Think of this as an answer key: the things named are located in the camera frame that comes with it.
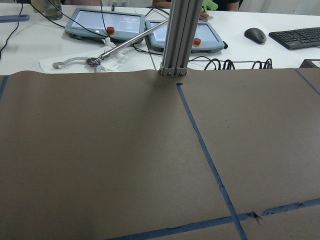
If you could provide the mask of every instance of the white tabletop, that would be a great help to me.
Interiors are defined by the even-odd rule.
[[[12,3],[0,3],[0,15],[16,15],[21,5]],[[71,16],[77,6],[62,6],[63,12]],[[122,7],[116,9],[118,12],[131,12],[146,14],[147,8]],[[22,14],[29,14],[30,20],[21,22],[18,30],[2,51],[0,60],[0,74],[8,75],[24,70],[42,72],[39,60],[71,55],[87,51],[94,51],[103,44],[90,40],[77,40],[68,37],[64,30],[34,13],[31,6],[25,4]],[[259,28],[268,36],[269,32],[285,31],[299,28],[319,27],[320,16],[289,15],[254,12],[222,12],[211,11],[209,22],[220,37],[228,44],[228,49],[216,53],[191,54],[190,59],[197,56],[206,56],[210,59],[217,58],[221,61],[230,59],[232,61],[265,61],[271,58],[273,68],[298,68],[304,59],[319,59],[319,48],[304,48],[287,50],[270,37],[265,44],[258,45],[244,37],[245,30]],[[151,12],[147,20],[163,20],[167,16],[159,11]],[[56,21],[65,26],[68,22],[66,17]],[[1,23],[0,44],[4,45],[7,37],[15,28],[16,23]],[[143,40],[138,44],[139,48],[147,49]],[[159,69],[161,56],[138,53],[132,48],[124,49],[123,52],[129,60],[117,69],[119,72],[131,72],[145,69]],[[190,62],[188,67],[203,70],[206,62]],[[250,69],[252,63],[235,63],[236,69]]]

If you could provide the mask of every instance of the red button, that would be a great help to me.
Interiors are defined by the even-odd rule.
[[[106,32],[107,32],[108,34],[114,34],[114,33],[115,33],[115,28],[114,28],[113,26],[108,26],[108,27],[106,28]]]
[[[201,44],[201,39],[200,38],[195,38],[193,40],[193,45],[199,46]]]

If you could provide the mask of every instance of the green object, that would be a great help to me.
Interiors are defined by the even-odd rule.
[[[214,3],[211,0],[203,0],[202,7],[203,7],[203,11],[206,13],[207,9],[217,10],[218,4]]]

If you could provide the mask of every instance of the tablet screen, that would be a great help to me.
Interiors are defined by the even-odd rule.
[[[114,27],[116,31],[139,33],[140,20],[139,16],[125,14],[103,13],[105,27]],[[79,11],[74,19],[76,22],[88,29],[104,29],[101,12]],[[81,28],[81,26],[73,22],[72,28]]]
[[[151,27],[154,27],[158,22],[151,22]],[[154,38],[157,42],[165,42],[168,25],[164,25],[153,32]],[[201,39],[203,42],[218,42],[218,39],[212,33],[208,25],[198,24],[195,31],[195,38]]]

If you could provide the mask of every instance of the person's hand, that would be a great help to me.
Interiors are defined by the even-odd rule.
[[[209,17],[210,15],[208,13],[205,13],[204,9],[202,8],[199,19],[203,21],[208,21]]]

